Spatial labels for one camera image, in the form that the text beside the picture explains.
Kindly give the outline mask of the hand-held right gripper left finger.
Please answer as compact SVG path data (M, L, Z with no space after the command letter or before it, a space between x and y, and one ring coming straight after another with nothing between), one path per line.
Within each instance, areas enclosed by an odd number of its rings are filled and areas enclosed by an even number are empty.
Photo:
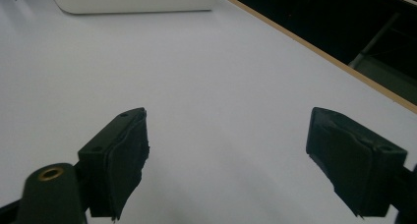
M149 158L147 111L117 115L78 151L78 169L92 217L119 220Z

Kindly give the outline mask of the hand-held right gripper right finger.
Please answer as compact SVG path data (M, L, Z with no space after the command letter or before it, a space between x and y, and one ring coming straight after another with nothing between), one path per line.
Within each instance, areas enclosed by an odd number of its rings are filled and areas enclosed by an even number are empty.
M356 216L384 217L390 206L409 216L405 149L341 113L315 107L306 152Z

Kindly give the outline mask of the wooden table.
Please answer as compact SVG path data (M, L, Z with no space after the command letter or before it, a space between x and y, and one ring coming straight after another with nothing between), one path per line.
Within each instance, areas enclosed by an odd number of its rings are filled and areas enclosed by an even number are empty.
M388 88L378 84L377 82L371 80L370 78L364 76L363 74L357 72L356 70L348 67L347 65L343 64L341 61L337 60L336 58L330 56L329 54L325 53L325 51L321 50L320 48L314 46L312 43L306 41L305 39L301 38L300 36L296 35L295 33L291 32L290 30L284 28L283 26L277 24L276 22L272 21L271 19L265 17L261 13L255 11L254 9L250 8L249 6L245 5L244 3L240 2L239 0L227 0L228 2L232 3L233 5L239 7L240 9L244 10L245 12L249 13L250 15L256 17L258 20L266 23L267 25L271 26L272 28L284 33L285 35L289 36L294 41L302 44L309 50L315 52L322 58L326 59L327 61L331 62L334 66L338 67L342 71L346 72L347 74L351 75L355 79L359 80L360 82L368 85L370 88L376 90L377 92L381 93L382 95L389 98L391 101L401 105L402 107L406 108L407 110L417 114L417 105L413 104L412 102L406 100L405 98L399 96L398 94L394 93L393 91L389 90Z

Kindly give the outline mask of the white metal stand frame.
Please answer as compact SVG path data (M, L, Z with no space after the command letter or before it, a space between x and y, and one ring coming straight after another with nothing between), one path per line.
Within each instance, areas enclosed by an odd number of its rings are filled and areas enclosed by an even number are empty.
M348 64L352 69L356 69L359 64L368 56L372 48L377 42L384 36L384 34L392 27L392 25L400 17L399 13L394 13L388 21L380 28L380 30L374 35L374 37L368 42L368 44L358 53L358 55Z

